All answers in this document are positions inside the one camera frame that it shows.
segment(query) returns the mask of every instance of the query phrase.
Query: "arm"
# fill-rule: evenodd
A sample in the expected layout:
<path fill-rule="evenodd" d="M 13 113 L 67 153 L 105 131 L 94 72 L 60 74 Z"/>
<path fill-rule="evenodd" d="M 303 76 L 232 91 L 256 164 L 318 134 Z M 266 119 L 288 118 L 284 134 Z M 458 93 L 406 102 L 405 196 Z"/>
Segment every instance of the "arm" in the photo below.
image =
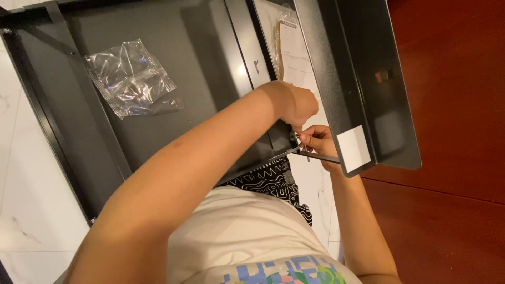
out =
<path fill-rule="evenodd" d="M 309 90 L 270 82 L 159 150 L 109 198 L 66 282 L 165 283 L 170 234 L 279 118 L 301 128 L 317 110 Z"/>
<path fill-rule="evenodd" d="M 337 156 L 330 128 L 313 125 L 300 134 L 316 152 Z M 401 284 L 360 176 L 347 178 L 340 165 L 322 162 L 330 172 L 346 266 L 364 284 Z"/>

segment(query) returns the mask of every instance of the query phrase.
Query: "instruction manual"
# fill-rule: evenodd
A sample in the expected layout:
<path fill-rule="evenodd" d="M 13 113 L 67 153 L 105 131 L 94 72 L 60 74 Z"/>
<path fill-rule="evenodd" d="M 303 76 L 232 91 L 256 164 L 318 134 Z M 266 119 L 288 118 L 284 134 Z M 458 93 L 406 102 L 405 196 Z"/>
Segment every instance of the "instruction manual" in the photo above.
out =
<path fill-rule="evenodd" d="M 280 20 L 279 32 L 280 51 L 284 66 L 283 80 L 294 86 L 311 90 L 319 99 L 316 78 L 300 27 L 295 23 Z"/>

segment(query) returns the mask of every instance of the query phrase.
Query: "hand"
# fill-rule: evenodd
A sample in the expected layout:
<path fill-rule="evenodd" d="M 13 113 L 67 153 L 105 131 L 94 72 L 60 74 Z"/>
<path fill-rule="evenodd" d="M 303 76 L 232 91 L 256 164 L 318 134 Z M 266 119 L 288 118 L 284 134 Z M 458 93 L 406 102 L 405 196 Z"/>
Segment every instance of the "hand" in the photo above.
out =
<path fill-rule="evenodd" d="M 319 111 L 316 97 L 309 89 L 283 81 L 271 81 L 258 89 L 270 97 L 279 118 L 291 124 L 295 132 L 301 132 L 301 127 Z"/>
<path fill-rule="evenodd" d="M 315 150 L 318 154 L 338 157 L 333 136 L 331 135 L 330 127 L 326 125 L 312 125 L 305 131 L 302 131 L 299 136 L 301 140 L 300 147 L 307 146 L 307 150 L 312 152 Z M 329 172 L 342 172 L 339 164 L 321 161 L 323 168 Z"/>

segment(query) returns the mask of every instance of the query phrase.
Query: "white t-shirt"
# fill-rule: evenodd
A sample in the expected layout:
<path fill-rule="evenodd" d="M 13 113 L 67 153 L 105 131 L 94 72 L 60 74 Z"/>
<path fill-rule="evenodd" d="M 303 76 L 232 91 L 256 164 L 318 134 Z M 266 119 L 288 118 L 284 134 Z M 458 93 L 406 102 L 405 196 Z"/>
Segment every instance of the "white t-shirt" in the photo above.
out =
<path fill-rule="evenodd" d="M 168 241 L 170 284 L 360 284 L 302 215 L 265 194 L 212 190 Z"/>

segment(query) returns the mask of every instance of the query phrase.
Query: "black and white patterned shorts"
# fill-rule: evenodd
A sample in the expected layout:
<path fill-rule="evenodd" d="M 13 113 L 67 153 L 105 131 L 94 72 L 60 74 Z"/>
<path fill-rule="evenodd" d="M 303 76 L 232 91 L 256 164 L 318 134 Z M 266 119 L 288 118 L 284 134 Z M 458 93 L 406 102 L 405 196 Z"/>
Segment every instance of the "black and white patterned shorts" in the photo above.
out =
<path fill-rule="evenodd" d="M 286 156 L 221 185 L 232 185 L 245 191 L 268 194 L 287 201 L 312 227 L 312 213 L 306 204 L 300 204 L 298 186 L 294 183 L 291 165 Z"/>

